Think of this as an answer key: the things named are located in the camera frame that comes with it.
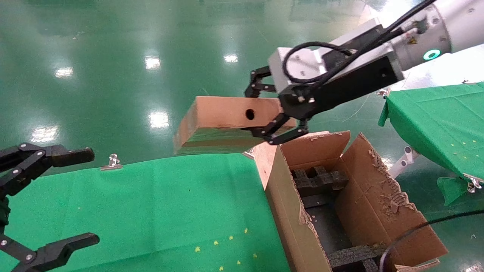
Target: warning label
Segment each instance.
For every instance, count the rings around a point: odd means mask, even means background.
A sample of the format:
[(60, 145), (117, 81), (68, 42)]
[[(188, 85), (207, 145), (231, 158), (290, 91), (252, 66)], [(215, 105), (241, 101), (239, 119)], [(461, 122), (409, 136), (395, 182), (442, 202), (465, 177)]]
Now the warning label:
[(417, 40), (415, 39), (414, 36), (412, 36), (407, 42), (407, 45), (416, 45), (416, 44), (417, 44)]

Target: green cloth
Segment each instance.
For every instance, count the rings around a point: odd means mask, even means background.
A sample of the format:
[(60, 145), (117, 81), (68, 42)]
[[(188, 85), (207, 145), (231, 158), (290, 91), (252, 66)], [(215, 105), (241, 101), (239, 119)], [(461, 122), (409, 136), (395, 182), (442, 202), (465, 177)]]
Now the green cloth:
[[(57, 272), (290, 271), (254, 161), (241, 154), (46, 176), (10, 199), (5, 233), (31, 249), (99, 235)], [(0, 252), (0, 271), (16, 263)]]
[[(451, 170), (484, 178), (484, 83), (394, 91), (378, 125), (390, 119), (409, 145)], [(467, 191), (460, 179), (441, 179), (446, 205)]]

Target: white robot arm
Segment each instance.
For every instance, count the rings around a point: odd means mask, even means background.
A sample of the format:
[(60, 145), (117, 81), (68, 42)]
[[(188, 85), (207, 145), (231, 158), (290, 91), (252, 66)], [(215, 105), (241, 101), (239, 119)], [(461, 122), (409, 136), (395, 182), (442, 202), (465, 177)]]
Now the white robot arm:
[[(483, 43), (484, 0), (424, 0), (386, 29), (374, 18), (329, 44), (279, 47), (269, 66), (251, 72), (245, 96), (276, 92), (284, 113), (252, 133), (273, 145), (292, 140), (307, 133), (315, 114), (396, 83), (414, 66)], [(307, 48), (315, 45), (321, 48)], [(267, 76), (274, 85), (261, 83)], [(299, 127), (275, 136), (290, 117)]]

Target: cable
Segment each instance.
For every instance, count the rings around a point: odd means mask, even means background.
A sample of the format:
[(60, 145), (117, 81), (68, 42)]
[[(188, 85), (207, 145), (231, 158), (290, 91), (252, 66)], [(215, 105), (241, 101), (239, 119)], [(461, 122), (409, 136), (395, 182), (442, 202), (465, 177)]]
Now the cable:
[(307, 43), (297, 45), (297, 46), (293, 47), (291, 50), (289, 50), (289, 52), (284, 57), (284, 60), (282, 61), (282, 71), (292, 82), (307, 84), (307, 83), (316, 82), (322, 77), (322, 75), (319, 75), (319, 76), (316, 76), (316, 77), (313, 77), (313, 78), (310, 78), (310, 79), (296, 78), (296, 77), (293, 77), (291, 74), (289, 74), (289, 71), (287, 70), (287, 61), (289, 60), (289, 57), (292, 56), (297, 51), (304, 49), (304, 48), (308, 48), (310, 46), (325, 47), (325, 48), (336, 50), (336, 51), (338, 51), (342, 54), (345, 54), (347, 56), (352, 55), (352, 53), (348, 49), (342, 48), (342, 47), (337, 46), (337, 45), (324, 43), (324, 42), (307, 42)]
[(466, 216), (471, 216), (471, 215), (476, 215), (476, 214), (483, 214), (484, 213), (484, 210), (478, 210), (478, 211), (472, 211), (472, 212), (463, 212), (463, 213), (458, 213), (458, 214), (454, 214), (454, 215), (450, 215), (450, 216), (446, 216), (446, 217), (442, 217), (442, 218), (439, 218), (439, 219), (435, 219), (435, 220), (431, 220), (431, 221), (428, 221), (426, 223), (422, 223), (414, 228), (411, 228), (410, 230), (408, 230), (407, 232), (405, 232), (403, 235), (401, 235), (400, 237), (398, 237), (395, 241), (393, 241), (388, 247), (387, 249), (383, 252), (383, 254), (381, 255), (381, 258), (380, 258), (380, 266), (379, 266), (379, 269), (378, 271), (379, 272), (383, 272), (383, 268), (385, 267), (385, 260), (386, 258), (388, 257), (389, 255), (389, 252), (392, 248), (394, 248), (396, 246), (397, 243), (399, 243), (401, 240), (403, 240), (404, 238), (406, 238), (407, 236), (411, 235), (412, 233), (414, 233), (415, 231), (423, 228), (423, 227), (426, 227), (428, 225), (433, 225), (435, 223), (440, 223), (440, 222), (444, 222), (444, 221), (448, 221), (448, 220), (452, 220), (452, 219), (455, 219), (455, 218), (460, 218), (460, 217), (466, 217)]
[(410, 19), (412, 16), (417, 14), (419, 11), (423, 10), (426, 8), (428, 5), (432, 4), (436, 0), (424, 0), (420, 4), (416, 5), (413, 7), (411, 10), (409, 10), (407, 13), (405, 13), (403, 16), (398, 18), (394, 23), (392, 23), (389, 27), (385, 28), (385, 30), (382, 32), (382, 34), (375, 38), (372, 42), (366, 44), (363, 48), (361, 48), (358, 52), (355, 54), (351, 55), (348, 57), (344, 62), (342, 62), (340, 65), (336, 66), (335, 68), (329, 70), (328, 72), (324, 73), (319, 77), (318, 81), (312, 84), (309, 87), (309, 91), (315, 91), (321, 86), (323, 86), (328, 80), (333, 78), (335, 75), (337, 75), (339, 72), (341, 72), (343, 69), (348, 67), (353, 61), (355, 61), (359, 56), (362, 54), (366, 53), (367, 51), (372, 50), (373, 48), (376, 47), (379, 41), (384, 40), (385, 37), (387, 37), (395, 28), (397, 28), (399, 25), (403, 24), (405, 21)]

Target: cardboard box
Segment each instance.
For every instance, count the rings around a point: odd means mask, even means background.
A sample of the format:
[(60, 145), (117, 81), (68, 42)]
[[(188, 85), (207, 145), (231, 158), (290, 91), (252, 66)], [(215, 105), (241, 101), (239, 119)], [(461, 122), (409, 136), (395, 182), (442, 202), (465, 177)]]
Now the cardboard box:
[[(264, 127), (282, 112), (276, 98), (197, 96), (173, 138), (175, 154), (237, 153), (263, 142), (249, 127)], [(290, 119), (279, 133), (296, 126)]]
[[(259, 171), (269, 176), (267, 199), (294, 272), (332, 271), (327, 255), (338, 249), (328, 246), (328, 241), (335, 239), (336, 234), (328, 234), (332, 230), (319, 233), (324, 228), (303, 206), (291, 170), (323, 166), (327, 171), (346, 174), (348, 184), (326, 208), (334, 207), (337, 216), (330, 220), (334, 223), (339, 219), (340, 231), (346, 233), (349, 247), (389, 245), (410, 228), (426, 222), (415, 205), (409, 203), (398, 182), (390, 178), (380, 156), (363, 134), (360, 133), (342, 154), (349, 140), (349, 131), (316, 133), (275, 149), (269, 146), (274, 151), (273, 165), (267, 163), (267, 153), (271, 150), (255, 153)], [(447, 249), (428, 226), (401, 241), (391, 251), (387, 262), (392, 270), (395, 270), (394, 265), (399, 265), (400, 271), (421, 271), (438, 264), (438, 260), (419, 268), (414, 266), (446, 253)]]

